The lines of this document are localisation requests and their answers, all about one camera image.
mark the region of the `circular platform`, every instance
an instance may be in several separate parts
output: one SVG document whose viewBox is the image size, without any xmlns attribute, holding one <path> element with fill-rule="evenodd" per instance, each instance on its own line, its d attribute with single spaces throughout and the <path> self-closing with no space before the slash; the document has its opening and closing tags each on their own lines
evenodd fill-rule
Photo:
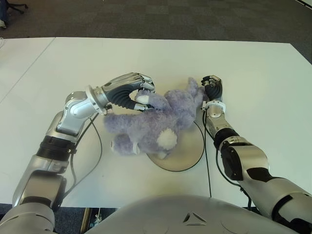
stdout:
<svg viewBox="0 0 312 234">
<path fill-rule="evenodd" d="M 162 169 L 181 172 L 198 163 L 203 155 L 204 139 L 195 123 L 181 131 L 176 148 L 164 159 L 157 154 L 147 154 L 150 160 Z"/>
</svg>

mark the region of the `white table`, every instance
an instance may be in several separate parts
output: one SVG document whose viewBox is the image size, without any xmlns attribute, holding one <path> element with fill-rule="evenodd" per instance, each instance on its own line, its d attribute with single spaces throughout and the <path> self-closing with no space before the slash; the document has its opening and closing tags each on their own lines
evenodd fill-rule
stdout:
<svg viewBox="0 0 312 234">
<path fill-rule="evenodd" d="M 226 117 L 236 131 L 261 147 L 273 176 L 312 192 L 312 66 L 290 45 L 233 41 L 56 38 L 0 104 L 0 202 L 10 203 L 30 157 L 71 91 L 136 71 L 151 76 L 158 93 L 183 88 L 187 77 L 222 78 Z M 126 110 L 115 108 L 117 113 Z M 121 207 L 159 194 L 208 194 L 204 158 L 190 170 L 160 169 L 146 155 L 118 156 L 99 118 L 104 155 L 96 170 L 65 199 L 64 206 Z M 207 142 L 213 197 L 246 206 L 227 184 Z M 97 161 L 98 139 L 89 131 L 78 148 L 78 179 Z M 71 183 L 70 170 L 66 173 Z"/>
<path fill-rule="evenodd" d="M 0 48 L 0 102 L 54 38 L 5 39 Z"/>
</svg>

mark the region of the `black plastic part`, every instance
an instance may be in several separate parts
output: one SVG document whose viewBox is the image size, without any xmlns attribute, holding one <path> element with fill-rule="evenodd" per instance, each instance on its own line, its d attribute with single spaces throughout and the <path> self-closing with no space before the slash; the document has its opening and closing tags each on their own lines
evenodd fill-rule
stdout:
<svg viewBox="0 0 312 234">
<path fill-rule="evenodd" d="M 137 102 L 133 101 L 129 94 L 137 88 L 130 84 L 120 86 L 118 89 L 112 90 L 106 94 L 108 100 L 118 106 L 134 109 Z"/>
<path fill-rule="evenodd" d="M 206 76 L 202 79 L 202 85 L 205 85 L 205 82 L 208 81 L 210 76 Z M 209 100 L 220 99 L 222 97 L 222 83 L 221 81 L 216 81 L 215 86 L 205 85 L 205 92 Z"/>
<path fill-rule="evenodd" d="M 292 198 L 293 198 L 292 196 L 287 195 L 278 201 L 278 203 L 274 206 L 272 210 L 272 215 L 271 215 L 272 220 L 274 221 L 278 220 L 278 211 L 281 209 L 283 205 L 285 205 L 287 202 L 292 200 Z"/>
<path fill-rule="evenodd" d="M 61 185 L 59 187 L 59 190 L 58 190 L 58 195 L 55 198 L 55 201 L 54 201 L 53 206 L 52 206 L 52 210 L 54 212 L 59 210 L 60 205 L 63 202 L 64 194 L 65 194 L 65 188 L 66 188 L 66 183 L 67 183 L 67 180 L 65 178 L 63 178 L 62 183 L 61 183 Z"/>
<path fill-rule="evenodd" d="M 250 208 L 249 207 L 243 207 L 243 208 L 246 210 L 250 210 L 258 215 L 262 215 L 256 206 L 251 206 Z"/>
<path fill-rule="evenodd" d="M 43 204 L 43 205 L 46 205 L 48 207 L 50 207 L 51 205 L 51 201 L 45 197 L 39 197 L 39 196 L 28 196 L 28 197 L 25 197 L 23 202 L 21 203 L 22 204 L 25 204 L 25 203 L 40 203 L 40 204 Z"/>
<path fill-rule="evenodd" d="M 220 144 L 228 137 L 239 136 L 237 132 L 235 132 L 232 128 L 223 128 L 218 131 L 214 137 L 214 146 L 219 149 Z"/>
<path fill-rule="evenodd" d="M 221 157 L 225 174 L 231 180 L 242 181 L 242 164 L 235 149 L 233 147 L 223 148 L 221 150 Z"/>
<path fill-rule="evenodd" d="M 272 211 L 272 220 L 275 222 L 278 222 L 290 229 L 293 229 L 294 231 L 300 233 L 300 234 L 310 234 L 312 232 L 312 224 L 302 220 L 300 218 L 295 218 L 291 222 L 288 222 L 285 218 L 283 218 L 279 214 L 279 210 L 282 208 L 283 205 L 285 205 L 287 202 L 292 200 L 292 196 L 287 195 L 283 197 L 273 208 Z"/>
<path fill-rule="evenodd" d="M 70 154 L 75 148 L 75 143 L 56 138 L 53 136 L 45 136 L 37 151 L 37 155 L 44 158 L 68 161 Z"/>
<path fill-rule="evenodd" d="M 251 179 L 268 182 L 271 179 L 276 179 L 279 177 L 273 177 L 270 175 L 269 170 L 263 167 L 250 168 L 247 170 L 248 175 Z"/>
</svg>

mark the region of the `gray carpet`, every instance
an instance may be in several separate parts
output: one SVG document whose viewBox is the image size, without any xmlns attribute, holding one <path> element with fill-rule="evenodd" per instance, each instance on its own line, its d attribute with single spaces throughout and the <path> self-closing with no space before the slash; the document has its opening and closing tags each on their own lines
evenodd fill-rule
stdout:
<svg viewBox="0 0 312 234">
<path fill-rule="evenodd" d="M 312 10 L 295 0 L 10 0 L 4 38 L 100 37 L 291 43 L 312 63 Z"/>
</svg>

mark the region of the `stuffed animal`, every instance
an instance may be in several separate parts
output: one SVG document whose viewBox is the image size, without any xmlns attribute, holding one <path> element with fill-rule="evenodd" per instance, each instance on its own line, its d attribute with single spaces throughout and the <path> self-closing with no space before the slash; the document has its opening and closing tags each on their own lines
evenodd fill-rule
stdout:
<svg viewBox="0 0 312 234">
<path fill-rule="evenodd" d="M 193 78 L 189 78 L 186 90 L 171 90 L 164 96 L 139 91 L 135 100 L 154 108 L 137 115 L 110 113 L 104 118 L 106 129 L 118 134 L 111 143 L 113 151 L 121 155 L 152 153 L 164 158 L 176 146 L 179 132 L 195 120 L 203 95 L 204 89 Z"/>
</svg>

